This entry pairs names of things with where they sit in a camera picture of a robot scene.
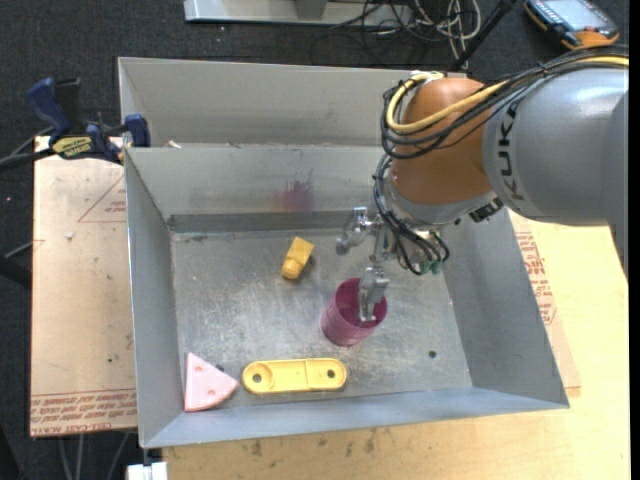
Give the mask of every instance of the yellow block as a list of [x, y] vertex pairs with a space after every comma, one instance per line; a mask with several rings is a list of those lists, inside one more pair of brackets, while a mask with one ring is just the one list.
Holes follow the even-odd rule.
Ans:
[[298, 279], [313, 251], [313, 244], [295, 237], [282, 264], [282, 275], [287, 279]]

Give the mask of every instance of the orange device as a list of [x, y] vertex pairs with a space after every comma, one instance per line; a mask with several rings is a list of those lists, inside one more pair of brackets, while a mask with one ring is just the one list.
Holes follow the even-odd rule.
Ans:
[[620, 37], [613, 20], [588, 0], [527, 0], [524, 10], [551, 40], [570, 50], [613, 44]]

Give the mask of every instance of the gray metal tray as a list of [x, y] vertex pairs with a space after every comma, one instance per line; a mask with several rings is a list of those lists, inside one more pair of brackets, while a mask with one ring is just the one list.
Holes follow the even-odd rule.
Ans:
[[[337, 286], [359, 277], [372, 244], [335, 239], [369, 204], [380, 151], [366, 146], [191, 146], [128, 150], [127, 217], [139, 433], [155, 448], [566, 407], [509, 217], [445, 231], [443, 273], [390, 262], [389, 313], [344, 349], [320, 330]], [[294, 236], [315, 244], [291, 282]], [[183, 412], [193, 352], [239, 379], [250, 362], [337, 357], [338, 392], [252, 395]]]

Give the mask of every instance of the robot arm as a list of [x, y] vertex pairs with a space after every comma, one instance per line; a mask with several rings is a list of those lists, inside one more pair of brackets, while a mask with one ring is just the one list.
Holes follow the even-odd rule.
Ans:
[[386, 93], [378, 213], [368, 221], [360, 208], [339, 239], [344, 252], [365, 229], [377, 237], [360, 285], [361, 320], [372, 318], [388, 284], [376, 284], [385, 259], [437, 273], [449, 256], [446, 226], [503, 206], [533, 220], [608, 224], [626, 274], [628, 65], [626, 52], [591, 48], [493, 84], [418, 73]]

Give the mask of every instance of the wire bundle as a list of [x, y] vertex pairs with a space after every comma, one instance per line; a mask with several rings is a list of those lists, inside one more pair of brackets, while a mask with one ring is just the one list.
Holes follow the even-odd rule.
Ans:
[[[431, 239], [425, 239], [386, 206], [383, 196], [383, 180], [385, 172], [391, 165], [391, 160], [391, 157], [383, 156], [373, 176], [373, 200], [378, 207], [378, 214], [388, 226], [396, 241], [396, 255], [400, 266], [417, 276], [425, 275], [429, 272], [436, 274], [441, 265], [449, 259], [449, 248], [440, 238], [437, 231], [430, 231], [429, 238]], [[403, 240], [413, 243], [424, 254], [426, 261], [419, 265], [418, 268], [413, 265]]]
[[[388, 6], [393, 18], [377, 25], [365, 25], [365, 18], [382, 6]], [[453, 56], [458, 59], [465, 50], [466, 42], [479, 32], [481, 21], [476, 0], [366, 0], [359, 16], [330, 27], [328, 32], [313, 41], [310, 60], [312, 64], [316, 63], [313, 55], [315, 46], [329, 37], [340, 37], [357, 44], [380, 66], [389, 65], [384, 56], [399, 44], [406, 45], [409, 51], [406, 65], [411, 63], [418, 48], [445, 42], [449, 43]], [[339, 30], [348, 25], [359, 25], [359, 37]]]
[[[627, 69], [629, 67], [628, 49], [624, 46], [602, 46], [573, 50], [545, 64], [539, 64], [534, 68], [515, 75], [507, 75], [489, 83], [464, 100], [420, 121], [401, 124], [398, 119], [403, 98], [415, 89], [418, 84], [422, 82], [428, 83], [444, 76], [444, 74], [437, 72], [415, 74], [408, 80], [401, 81], [397, 87], [384, 94], [384, 111], [380, 117], [382, 147], [387, 155], [400, 160], [417, 158], [435, 149], [452, 147], [496, 115], [514, 97], [525, 93], [540, 80], [548, 80], [569, 71], [592, 67]], [[449, 134], [488, 109], [492, 110], [487, 118], [457, 139], [456, 142], [443, 145]], [[460, 117], [449, 126], [427, 133], [419, 138], [407, 138], [408, 135], [428, 132], [430, 128], [451, 113], [461, 111]], [[408, 153], [398, 153], [396, 151], [396, 146], [398, 145], [412, 146], [413, 150]]]
[[[385, 155], [382, 157], [374, 178], [374, 201], [384, 223], [389, 227], [396, 240], [396, 254], [400, 265], [415, 275], [424, 275], [431, 271], [436, 273], [440, 265], [450, 256], [449, 249], [439, 236], [439, 230], [430, 230], [428, 239], [423, 238], [411, 225], [388, 208], [384, 199], [383, 181], [387, 169], [393, 159], [406, 160], [426, 155], [438, 149], [451, 147], [464, 140], [471, 131], [460, 137], [454, 143], [443, 145], [451, 132], [468, 123], [487, 109], [492, 111], [474, 130], [484, 124], [492, 116], [520, 95], [525, 95], [528, 89], [543, 79], [551, 79], [564, 73], [593, 67], [627, 69], [629, 66], [629, 54], [626, 47], [596, 47], [583, 50], [574, 50], [558, 57], [546, 64], [540, 64], [535, 68], [525, 70], [511, 76], [505, 76], [493, 83], [479, 89], [464, 100], [451, 105], [436, 114], [414, 123], [401, 124], [398, 122], [398, 114], [401, 112], [402, 99], [421, 83], [429, 83], [432, 80], [444, 77], [443, 73], [428, 72], [416, 73], [411, 78], [401, 81], [384, 94], [384, 111], [380, 118], [382, 130], [382, 146]], [[451, 125], [430, 133], [424, 137], [408, 139], [407, 135], [428, 131], [429, 128], [440, 122], [452, 112], [462, 111], [461, 116]], [[397, 145], [414, 146], [410, 153], [397, 153]], [[416, 268], [412, 265], [403, 240], [419, 247], [427, 258], [427, 268]]]

